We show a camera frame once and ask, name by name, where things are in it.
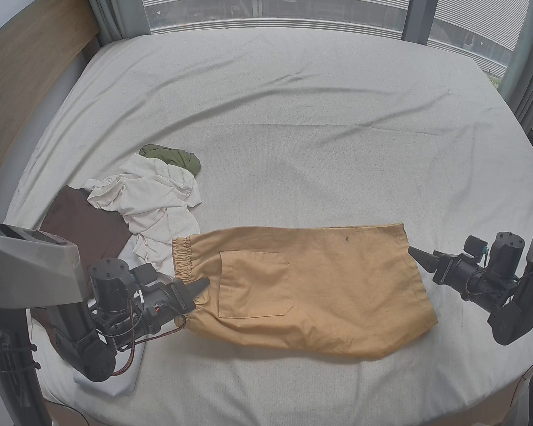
brown cloth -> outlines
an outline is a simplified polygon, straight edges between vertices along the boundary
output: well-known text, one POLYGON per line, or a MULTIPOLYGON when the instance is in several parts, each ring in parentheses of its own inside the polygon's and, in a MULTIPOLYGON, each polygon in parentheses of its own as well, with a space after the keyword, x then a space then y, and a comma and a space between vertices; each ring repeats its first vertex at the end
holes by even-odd
MULTIPOLYGON (((116 257, 132 235, 118 211, 96 209, 89 202, 84 189, 61 188, 45 214, 40 230, 75 243, 79 248, 83 276, 92 293, 87 266, 92 261, 116 257)), ((44 309, 31 309, 32 317, 48 332, 55 348, 55 332, 44 309)))
POLYGON ((210 279, 187 327, 235 344, 379 359, 437 323, 402 224, 239 227, 175 238, 176 277, 210 279))

back pocket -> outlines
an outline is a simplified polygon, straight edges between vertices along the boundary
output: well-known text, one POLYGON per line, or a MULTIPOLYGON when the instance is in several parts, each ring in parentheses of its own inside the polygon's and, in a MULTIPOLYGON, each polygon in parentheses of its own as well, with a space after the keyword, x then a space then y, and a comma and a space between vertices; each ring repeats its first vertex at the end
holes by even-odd
POLYGON ((290 265, 281 254, 227 251, 220 255, 220 317, 284 316, 292 308, 290 265))

tan shorts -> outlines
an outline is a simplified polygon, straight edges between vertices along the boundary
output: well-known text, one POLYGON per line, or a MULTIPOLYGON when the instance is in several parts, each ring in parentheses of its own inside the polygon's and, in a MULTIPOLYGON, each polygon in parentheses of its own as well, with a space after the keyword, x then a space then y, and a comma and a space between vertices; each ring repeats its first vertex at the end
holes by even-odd
POLYGON ((235 344, 378 359, 437 323, 402 224, 238 227, 173 240, 176 277, 211 282, 187 317, 235 344))

curtain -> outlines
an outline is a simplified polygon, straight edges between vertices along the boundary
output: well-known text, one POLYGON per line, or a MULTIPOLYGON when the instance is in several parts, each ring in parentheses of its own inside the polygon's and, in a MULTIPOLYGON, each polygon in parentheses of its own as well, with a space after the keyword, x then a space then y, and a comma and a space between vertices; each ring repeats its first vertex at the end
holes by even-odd
POLYGON ((142 0, 89 0, 89 3, 99 23, 101 46, 150 34, 142 0))
POLYGON ((533 0, 498 91, 528 132, 533 124, 533 0))

green cloth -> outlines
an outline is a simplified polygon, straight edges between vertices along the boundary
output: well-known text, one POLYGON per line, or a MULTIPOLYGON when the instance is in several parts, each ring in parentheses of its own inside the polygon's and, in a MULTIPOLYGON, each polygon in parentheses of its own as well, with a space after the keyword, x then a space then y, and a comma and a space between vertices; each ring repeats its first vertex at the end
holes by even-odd
POLYGON ((138 154, 145 158, 157 158, 166 164, 183 167, 184 169, 189 170, 194 176, 196 176, 201 169, 201 164, 196 155, 178 148, 167 148, 165 146, 146 144, 140 149, 138 154))

